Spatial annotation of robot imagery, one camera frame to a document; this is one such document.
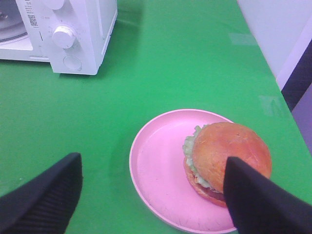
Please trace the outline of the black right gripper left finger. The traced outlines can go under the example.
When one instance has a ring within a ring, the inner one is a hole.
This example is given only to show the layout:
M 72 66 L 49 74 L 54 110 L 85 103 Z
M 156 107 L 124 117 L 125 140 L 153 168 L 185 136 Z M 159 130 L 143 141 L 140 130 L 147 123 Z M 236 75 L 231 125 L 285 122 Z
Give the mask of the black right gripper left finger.
M 82 190 L 82 160 L 70 153 L 0 198 L 2 234 L 63 234 Z

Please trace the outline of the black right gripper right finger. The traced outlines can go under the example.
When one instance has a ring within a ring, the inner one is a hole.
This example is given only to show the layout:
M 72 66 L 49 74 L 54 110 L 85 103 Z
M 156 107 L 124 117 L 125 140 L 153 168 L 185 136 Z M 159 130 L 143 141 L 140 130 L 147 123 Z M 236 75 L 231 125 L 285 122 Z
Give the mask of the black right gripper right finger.
M 310 234 L 312 207 L 238 157 L 227 159 L 224 197 L 240 234 Z

